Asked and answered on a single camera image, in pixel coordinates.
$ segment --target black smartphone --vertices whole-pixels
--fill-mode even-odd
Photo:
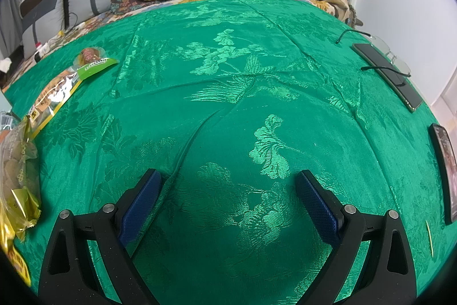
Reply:
[[[354,43],[352,49],[357,52],[369,65],[383,66],[395,69],[394,66],[371,44]],[[422,103],[422,97],[409,84],[405,77],[388,69],[376,69],[378,74],[395,91],[410,112],[415,111]]]
[[[429,134],[440,168],[444,197],[444,221],[447,225],[457,220],[457,163],[451,139],[444,127],[432,124]]]

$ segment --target toothpick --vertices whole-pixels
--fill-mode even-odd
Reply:
[[[430,227],[428,225],[428,221],[426,220],[426,225],[427,225],[427,231],[429,233],[429,241],[430,241],[430,250],[431,250],[431,256],[433,257],[433,244],[431,242],[431,234],[430,234]]]

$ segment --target blue gripper pad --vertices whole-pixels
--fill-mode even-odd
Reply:
[[[127,246],[127,243],[133,242],[136,239],[147,216],[151,213],[159,196],[161,182],[160,172],[154,171],[124,214],[121,223],[121,232],[118,236],[119,241],[124,247]]]
[[[340,243],[337,218],[304,172],[297,175],[295,183],[296,193],[305,205],[322,241],[335,248]],[[326,192],[321,186],[320,188],[321,192]]]

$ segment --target gray curtain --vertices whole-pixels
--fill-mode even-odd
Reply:
[[[21,42],[19,0],[0,0],[0,54],[8,57]]]

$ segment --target silver screw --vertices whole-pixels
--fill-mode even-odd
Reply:
[[[353,215],[353,214],[356,213],[357,208],[355,208],[352,204],[347,204],[346,206],[344,206],[344,210],[345,210],[347,213]]]
[[[64,209],[63,211],[60,212],[59,217],[67,218],[69,215],[70,215],[70,211],[68,211],[68,209]]]
[[[392,217],[392,218],[398,218],[398,212],[393,210],[393,209],[391,209],[389,211],[389,216]]]
[[[108,214],[110,212],[113,212],[114,211],[114,204],[112,203],[107,203],[103,206],[102,210],[104,211],[104,213]]]

